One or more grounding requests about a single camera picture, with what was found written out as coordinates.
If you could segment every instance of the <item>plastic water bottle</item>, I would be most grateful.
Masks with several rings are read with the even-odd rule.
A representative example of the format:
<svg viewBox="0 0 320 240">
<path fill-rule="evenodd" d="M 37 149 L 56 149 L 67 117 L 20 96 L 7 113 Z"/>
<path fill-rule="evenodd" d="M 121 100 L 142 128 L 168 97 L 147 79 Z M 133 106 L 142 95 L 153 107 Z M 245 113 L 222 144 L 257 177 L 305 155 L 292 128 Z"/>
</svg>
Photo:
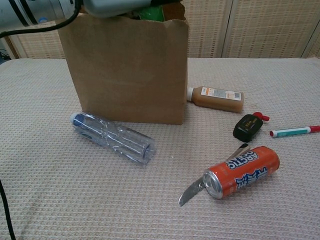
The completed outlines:
<svg viewBox="0 0 320 240">
<path fill-rule="evenodd" d="M 147 165 L 156 152 L 151 137 L 112 121 L 80 112 L 72 114 L 70 122 L 82 136 L 143 165 Z"/>
</svg>

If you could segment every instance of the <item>woven panel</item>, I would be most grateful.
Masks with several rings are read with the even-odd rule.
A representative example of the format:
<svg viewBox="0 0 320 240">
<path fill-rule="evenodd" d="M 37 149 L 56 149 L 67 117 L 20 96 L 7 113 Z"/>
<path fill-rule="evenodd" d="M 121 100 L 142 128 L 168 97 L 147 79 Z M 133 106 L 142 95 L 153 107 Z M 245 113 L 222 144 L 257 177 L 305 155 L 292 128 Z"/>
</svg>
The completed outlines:
<svg viewBox="0 0 320 240">
<path fill-rule="evenodd" d="M 223 57 L 301 57 L 319 21 L 319 0 L 237 2 Z"/>
<path fill-rule="evenodd" d="M 225 37 L 225 0 L 184 0 L 190 25 L 189 51 L 191 58 L 220 58 Z"/>
<path fill-rule="evenodd" d="M 44 28 L 55 25 L 55 22 L 48 22 L 32 28 Z M 43 33 L 21 34 L 19 40 L 28 58 L 31 59 L 64 59 L 58 31 Z"/>
<path fill-rule="evenodd" d="M 316 38 L 315 42 L 312 44 L 307 56 L 320 57 L 320 33 L 318 34 L 318 37 Z"/>
<path fill-rule="evenodd" d="M 198 58 L 188 70 L 190 87 L 243 91 L 243 113 L 188 103 L 180 126 L 124 123 L 156 140 L 140 167 L 73 131 L 81 107 L 65 60 L 0 65 L 0 178 L 16 238 L 319 240 L 320 133 L 268 131 L 319 124 L 320 60 Z M 250 144 L 274 149 L 280 168 L 225 199 L 204 190 L 179 207 L 189 184 L 242 144 L 233 128 L 256 111 L 270 121 Z M 0 239 L 9 240 L 0 205 Z"/>
</svg>

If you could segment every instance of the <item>black cable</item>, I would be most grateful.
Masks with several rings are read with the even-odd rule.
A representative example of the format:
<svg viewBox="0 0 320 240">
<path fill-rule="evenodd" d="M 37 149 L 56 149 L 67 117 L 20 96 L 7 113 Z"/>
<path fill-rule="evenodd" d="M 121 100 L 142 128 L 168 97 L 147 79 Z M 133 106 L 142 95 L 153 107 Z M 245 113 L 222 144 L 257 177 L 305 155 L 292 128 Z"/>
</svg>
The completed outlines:
<svg viewBox="0 0 320 240">
<path fill-rule="evenodd" d="M 1 198 L 2 198 L 3 206 L 4 206 L 6 224 L 8 225 L 8 229 L 9 229 L 11 240 L 16 240 L 14 229 L 13 229 L 12 223 L 11 223 L 11 217 L 10 217 L 10 212 L 9 212 L 8 201 L 7 201 L 7 197 L 6 197 L 6 194 L 5 194 L 4 187 L 2 186 L 2 183 L 1 183 L 1 179 L 0 179 L 0 193 L 1 193 Z"/>
<path fill-rule="evenodd" d="M 21 29 L 21 30 L 13 30 L 13 31 L 4 31 L 2 33 L 0 33 L 0 39 L 7 37 L 7 36 L 11 36 L 11 35 L 16 35 L 16 34 L 35 34 L 35 33 L 44 33 L 44 32 L 49 32 L 49 31 L 53 31 L 53 30 L 57 30 L 60 28 L 63 28 L 65 26 L 67 26 L 68 24 L 72 23 L 76 17 L 79 14 L 79 11 L 81 9 L 81 4 L 82 1 L 81 0 L 75 0 L 74 1 L 74 12 L 73 15 L 68 18 L 66 21 L 61 22 L 57 25 L 54 26 L 49 26 L 49 27 L 43 27 L 43 28 L 37 28 L 37 29 Z"/>
</svg>

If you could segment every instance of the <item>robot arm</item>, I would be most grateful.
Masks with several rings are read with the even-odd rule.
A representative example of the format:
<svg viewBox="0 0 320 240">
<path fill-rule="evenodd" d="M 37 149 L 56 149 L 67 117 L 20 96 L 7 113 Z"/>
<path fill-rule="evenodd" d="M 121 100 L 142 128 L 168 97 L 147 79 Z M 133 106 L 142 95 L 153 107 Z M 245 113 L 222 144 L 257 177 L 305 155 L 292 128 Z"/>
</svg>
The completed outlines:
<svg viewBox="0 0 320 240">
<path fill-rule="evenodd" d="M 2 33 L 2 35 L 0 34 L 0 38 L 4 36 L 3 32 L 22 30 L 29 26 L 59 19 L 70 19 L 74 15 L 75 19 L 82 3 L 90 15 L 97 18 L 108 18 L 125 14 L 139 8 L 180 1 L 181 0 L 1 0 L 0 33 Z"/>
</svg>

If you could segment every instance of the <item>bottle label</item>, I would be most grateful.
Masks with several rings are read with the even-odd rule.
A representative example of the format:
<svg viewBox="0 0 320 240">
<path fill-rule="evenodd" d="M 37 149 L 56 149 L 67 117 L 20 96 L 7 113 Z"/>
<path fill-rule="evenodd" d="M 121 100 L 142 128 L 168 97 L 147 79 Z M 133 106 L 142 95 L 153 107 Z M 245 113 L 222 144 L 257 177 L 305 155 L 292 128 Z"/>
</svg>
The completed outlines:
<svg viewBox="0 0 320 240">
<path fill-rule="evenodd" d="M 241 92 L 237 92 L 237 91 L 203 87 L 201 91 L 201 95 L 216 97 L 221 99 L 231 99 L 231 100 L 241 101 Z"/>
</svg>

